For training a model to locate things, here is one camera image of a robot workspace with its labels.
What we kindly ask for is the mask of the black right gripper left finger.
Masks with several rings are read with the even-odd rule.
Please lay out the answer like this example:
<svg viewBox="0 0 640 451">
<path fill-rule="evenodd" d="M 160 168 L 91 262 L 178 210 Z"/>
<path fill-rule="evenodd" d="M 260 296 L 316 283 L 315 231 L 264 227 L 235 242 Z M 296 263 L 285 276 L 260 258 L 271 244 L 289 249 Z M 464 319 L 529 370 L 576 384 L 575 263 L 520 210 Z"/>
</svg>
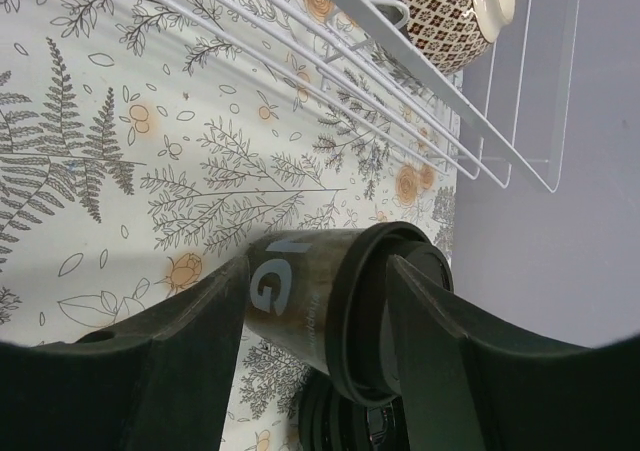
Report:
<svg viewBox="0 0 640 451">
<path fill-rule="evenodd" d="M 3 343 L 2 448 L 218 449 L 249 281 L 235 258 L 74 343 Z"/>
</svg>

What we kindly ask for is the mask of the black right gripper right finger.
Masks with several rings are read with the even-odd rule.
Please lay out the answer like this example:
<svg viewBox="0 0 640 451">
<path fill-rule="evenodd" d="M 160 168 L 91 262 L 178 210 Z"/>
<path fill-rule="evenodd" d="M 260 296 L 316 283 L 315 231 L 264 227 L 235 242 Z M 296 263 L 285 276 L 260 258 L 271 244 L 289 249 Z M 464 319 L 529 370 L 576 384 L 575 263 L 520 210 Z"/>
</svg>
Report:
<svg viewBox="0 0 640 451">
<path fill-rule="evenodd" d="M 508 323 L 394 256 L 389 313 L 414 450 L 635 450 L 639 340 L 587 348 Z"/>
</svg>

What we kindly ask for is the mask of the black plastic cup lid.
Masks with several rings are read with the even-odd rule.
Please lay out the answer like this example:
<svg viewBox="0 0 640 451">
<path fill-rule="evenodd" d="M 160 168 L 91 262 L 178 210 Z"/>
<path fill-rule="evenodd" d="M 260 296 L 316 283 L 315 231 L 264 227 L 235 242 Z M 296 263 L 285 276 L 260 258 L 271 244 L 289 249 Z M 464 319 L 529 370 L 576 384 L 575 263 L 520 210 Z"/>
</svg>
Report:
<svg viewBox="0 0 640 451">
<path fill-rule="evenodd" d="M 401 394 L 386 284 L 393 255 L 454 290 L 446 256 L 411 223 L 378 223 L 349 244 L 329 295 L 325 357 L 337 391 L 364 406 L 382 405 Z"/>
</svg>

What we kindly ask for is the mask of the black printed coffee cup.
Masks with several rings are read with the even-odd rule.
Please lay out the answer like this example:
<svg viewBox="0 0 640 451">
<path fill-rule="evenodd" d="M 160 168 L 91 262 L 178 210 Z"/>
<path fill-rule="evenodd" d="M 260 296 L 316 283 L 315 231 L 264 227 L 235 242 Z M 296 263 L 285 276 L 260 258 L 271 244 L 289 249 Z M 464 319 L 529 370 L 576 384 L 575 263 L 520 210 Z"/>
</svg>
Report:
<svg viewBox="0 0 640 451">
<path fill-rule="evenodd" d="M 356 228 L 287 230 L 247 249 L 250 269 L 246 326 L 323 373 L 329 298 Z"/>
</svg>

